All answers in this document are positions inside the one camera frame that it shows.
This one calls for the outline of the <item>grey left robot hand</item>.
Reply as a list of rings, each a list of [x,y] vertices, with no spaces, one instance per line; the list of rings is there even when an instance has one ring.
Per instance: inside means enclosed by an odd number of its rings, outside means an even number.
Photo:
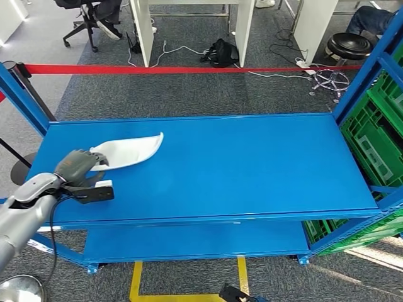
[[[105,155],[88,150],[73,150],[59,162],[54,173],[63,180],[67,186],[71,187],[93,187],[100,181],[104,172],[86,178],[86,175],[94,166],[106,165],[109,161]]]

